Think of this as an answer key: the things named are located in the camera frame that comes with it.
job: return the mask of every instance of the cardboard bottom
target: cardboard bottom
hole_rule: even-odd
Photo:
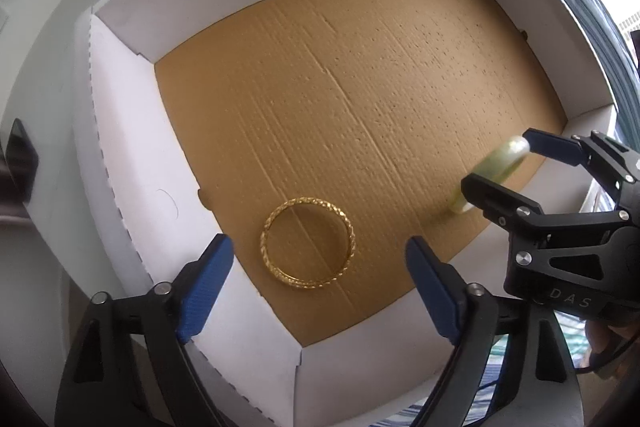
[[[78,103],[93,113],[78,121],[76,139],[83,179],[107,176],[111,187],[88,194],[92,213],[104,237],[118,231],[106,226],[104,216],[120,216],[119,230],[136,249],[126,256],[127,243],[108,250],[123,274],[142,270],[150,284],[171,280],[220,228],[198,200],[198,186],[169,124],[154,68],[95,16],[91,19],[86,86],[91,89],[78,90]],[[592,128],[609,132],[613,114],[612,107],[596,110],[572,120],[564,133],[588,134]],[[79,132],[84,127],[94,130],[93,139]],[[94,153],[98,163],[88,172],[92,166],[87,157]],[[542,203],[546,212],[571,212],[580,207],[591,181],[583,169],[549,160],[523,194]],[[500,295],[507,247],[505,231],[490,225],[452,264],[465,280],[481,282]],[[318,427],[361,413],[363,417],[340,425],[366,425],[365,418],[375,421],[420,398],[416,393],[425,389],[420,383],[437,374],[450,352],[415,289],[356,327],[301,348],[237,260],[203,332],[193,341],[199,351],[193,356],[209,365],[208,374],[222,375],[222,380],[215,378],[220,387],[211,390],[212,396],[239,425],[249,417],[266,425],[267,416],[277,425]]]
[[[404,243],[449,260],[486,226],[447,210],[491,149],[566,118],[526,40],[495,0],[264,0],[156,63],[162,101],[201,199],[279,320],[303,345],[405,295]],[[532,156],[508,185],[526,185]],[[336,204],[357,250],[332,285],[301,291],[260,256],[266,218],[300,196]],[[269,249],[285,272],[322,279],[346,254],[317,208],[281,215]]]

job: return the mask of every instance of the metal screw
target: metal screw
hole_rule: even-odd
[[[107,292],[98,292],[93,297],[91,297],[91,302],[93,304],[104,304],[107,302],[109,298],[109,294]]]
[[[484,295],[486,290],[484,289],[484,286],[482,286],[480,283],[472,282],[471,284],[466,285],[466,292],[471,295],[475,295],[476,297],[479,297]]]
[[[527,266],[527,264],[531,264],[531,254],[529,252],[525,252],[524,250],[518,252],[516,254],[516,263],[521,266]]]
[[[154,293],[156,295],[167,295],[171,291],[170,282],[159,282],[154,286]]]

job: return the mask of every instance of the human hand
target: human hand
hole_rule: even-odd
[[[625,340],[631,340],[633,336],[637,336],[640,331],[640,321],[624,328],[608,327],[598,322],[587,321],[584,332],[587,336],[587,340],[591,346],[591,350],[594,353],[603,352],[609,343],[615,340],[616,335],[619,335]],[[617,378],[621,378],[627,371],[630,365],[631,357],[626,355],[631,351],[637,350],[640,345],[640,339],[637,339],[633,346],[620,356],[620,364],[616,368],[614,375]]]

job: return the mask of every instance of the cardboard box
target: cardboard box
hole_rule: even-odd
[[[156,79],[200,198],[302,346],[414,287],[407,238],[423,235],[444,261],[466,247],[488,222],[448,212],[460,179],[510,136],[566,124],[495,0],[264,0],[165,55]],[[260,255],[266,218],[299,196],[335,203],[356,231],[350,269],[318,291],[279,282]],[[318,207],[286,212],[270,233],[277,266],[307,280],[336,273],[346,247]]]

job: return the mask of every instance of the cable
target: cable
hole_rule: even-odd
[[[613,362],[617,357],[622,355],[629,347],[633,346],[636,343],[636,340],[640,339],[640,330],[636,331],[634,336],[632,336],[626,343],[622,344],[618,349],[616,349],[609,357],[605,360],[602,360],[599,363],[594,365],[588,365],[587,367],[576,367],[575,372],[578,375],[584,375],[586,373],[592,373],[593,371],[597,371],[603,368],[605,365]]]

